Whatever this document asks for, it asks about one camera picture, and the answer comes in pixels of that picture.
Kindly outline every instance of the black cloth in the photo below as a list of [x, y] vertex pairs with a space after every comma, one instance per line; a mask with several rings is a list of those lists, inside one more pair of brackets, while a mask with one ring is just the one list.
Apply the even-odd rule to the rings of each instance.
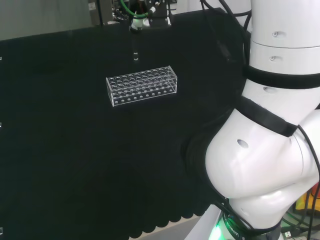
[[[199, 11], [143, 30], [139, 63], [120, 23], [0, 42], [3, 239], [127, 240], [204, 213], [211, 201], [187, 176], [181, 145], [245, 82], [236, 26], [214, 24], [236, 63]], [[168, 65], [177, 94], [112, 107], [106, 77]]]

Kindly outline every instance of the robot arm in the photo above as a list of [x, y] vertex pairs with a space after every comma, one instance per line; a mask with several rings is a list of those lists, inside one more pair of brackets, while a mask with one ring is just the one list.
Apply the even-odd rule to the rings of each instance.
[[[276, 226], [319, 181], [302, 133], [297, 129], [287, 135], [272, 123], [301, 125], [320, 156], [320, 110], [315, 110], [320, 103], [320, 2], [251, 0], [251, 6], [251, 74], [242, 98], [257, 112], [250, 113], [255, 111], [250, 106], [232, 112], [207, 148], [205, 167], [232, 209], [263, 230]], [[255, 116], [261, 113], [263, 120]], [[281, 120], [272, 122], [270, 116]], [[223, 225], [231, 239], [230, 226]]]

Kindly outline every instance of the black cable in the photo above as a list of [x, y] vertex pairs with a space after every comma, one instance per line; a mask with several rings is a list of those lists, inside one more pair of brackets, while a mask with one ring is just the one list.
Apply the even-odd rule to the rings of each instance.
[[[211, 11], [213, 11], [214, 13], [218, 14], [218, 15], [225, 15], [227, 13], [225, 12], [221, 12], [221, 11], [218, 11], [217, 9], [215, 9], [214, 7], [212, 7], [206, 0], [201, 0], [201, 2], [203, 2], [203, 4], [208, 8], [210, 9]], [[234, 15], [236, 17], [242, 17], [242, 16], [246, 16], [249, 14], [250, 11], [246, 11], [246, 12], [240, 12], [240, 13], [234, 13]]]
[[250, 10], [248, 16], [246, 16], [246, 19], [245, 19], [245, 22], [244, 22], [244, 25], [243, 25], [244, 31], [248, 30], [248, 26], [249, 26], [249, 22], [250, 22], [251, 16], [252, 16], [252, 12]]
[[[293, 226], [295, 226], [295, 224], [294, 223], [292, 223], [292, 222], [290, 222], [290, 221], [288, 221], [287, 219], [285, 219], [285, 218], [282, 218], [282, 221], [283, 222], [285, 222], [286, 224], [288, 224], [290, 227], [290, 229], [293, 227]], [[302, 226], [300, 226], [299, 227], [299, 229], [301, 229], [301, 230], [308, 230], [308, 228], [307, 227], [302, 227]]]
[[308, 211], [308, 203], [309, 203], [309, 196], [310, 196], [310, 194], [311, 194], [311, 189], [309, 189], [309, 190], [306, 192], [304, 209], [303, 209], [303, 214], [302, 214], [301, 219], [298, 219], [298, 218], [294, 217], [293, 215], [291, 216], [291, 217], [293, 217], [293, 219], [298, 219], [298, 223], [292, 227], [293, 229], [299, 227], [301, 224], [305, 224], [307, 227], [309, 226], [306, 222], [304, 222], [304, 220], [305, 220], [305, 218], [306, 218], [307, 211]]
[[247, 33], [246, 31], [243, 29], [243, 27], [241, 26], [241, 24], [238, 22], [236, 16], [234, 15], [234, 13], [231, 11], [230, 7], [228, 6], [228, 4], [225, 2], [225, 0], [219, 0], [219, 2], [221, 3], [221, 5], [224, 7], [224, 9], [226, 10], [226, 12], [231, 16], [234, 24], [236, 24], [239, 28], [240, 28], [240, 33], [243, 39], [243, 51], [244, 51], [244, 60], [245, 60], [245, 64], [249, 64], [249, 56], [250, 56], [250, 49], [249, 49], [249, 41], [248, 41], [248, 37], [247, 37]]
[[170, 0], [168, 0], [168, 11], [169, 11], [169, 15], [171, 13], [171, 9], [170, 9]]
[[224, 44], [222, 44], [219, 39], [218, 39], [218, 35], [214, 29], [214, 27], [211, 25], [211, 22], [209, 21], [208, 19], [208, 16], [206, 15], [206, 11], [205, 11], [205, 6], [204, 6], [204, 3], [203, 1], [201, 0], [201, 6], [202, 6], [202, 12], [203, 12], [203, 16], [204, 16], [204, 19], [207, 21], [210, 29], [211, 29], [211, 32], [213, 34], [213, 37], [215, 38], [216, 40], [216, 44], [217, 46], [219, 47], [219, 50], [221, 52], [221, 54], [223, 55], [223, 57], [227, 60], [227, 62], [232, 62], [232, 56], [231, 56], [231, 53], [229, 52], [227, 46], [225, 46]]
[[241, 12], [241, 13], [234, 13], [234, 16], [243, 17], [243, 16], [249, 15], [249, 13], [251, 13], [251, 10], [250, 11]]
[[[309, 138], [308, 135], [306, 134], [305, 130], [304, 130], [300, 125], [298, 125], [298, 128], [299, 128], [299, 130], [301, 131], [301, 133], [303, 134], [306, 142], [307, 142], [308, 145], [309, 145], [309, 148], [310, 148], [311, 153], [312, 153], [312, 155], [313, 155], [313, 158], [314, 158], [314, 161], [315, 161], [315, 164], [316, 164], [316, 168], [318, 169], [319, 178], [320, 178], [320, 164], [319, 164], [319, 160], [318, 160], [316, 151], [315, 151], [315, 149], [314, 149], [314, 146], [312, 145], [312, 143], [311, 143], [311, 141], [310, 141], [310, 138]], [[311, 217], [310, 217], [308, 235], [307, 235], [307, 238], [306, 238], [307, 240], [310, 240], [310, 238], [311, 238], [311, 231], [312, 231], [312, 228], [313, 228], [313, 227], [312, 227], [312, 223], [313, 223], [314, 216], [315, 216], [316, 201], [317, 201], [317, 196], [318, 196], [319, 190], [320, 190], [320, 184], [318, 184], [318, 186], [316, 187], [316, 191], [315, 191], [314, 198], [313, 198], [313, 201], [312, 201]]]

